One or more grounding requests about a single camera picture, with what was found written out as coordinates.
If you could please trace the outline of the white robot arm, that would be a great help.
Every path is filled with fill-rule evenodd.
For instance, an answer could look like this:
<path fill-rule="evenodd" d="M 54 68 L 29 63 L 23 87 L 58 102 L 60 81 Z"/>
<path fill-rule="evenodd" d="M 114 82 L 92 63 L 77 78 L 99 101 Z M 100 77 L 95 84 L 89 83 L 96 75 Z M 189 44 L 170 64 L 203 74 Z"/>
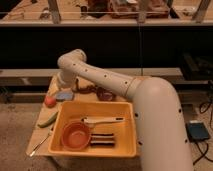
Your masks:
<path fill-rule="evenodd" d="M 59 87 L 66 88 L 80 76 L 133 104 L 142 171 L 194 171 L 180 100 L 167 80 L 143 80 L 88 65 L 76 49 L 59 57 Z"/>

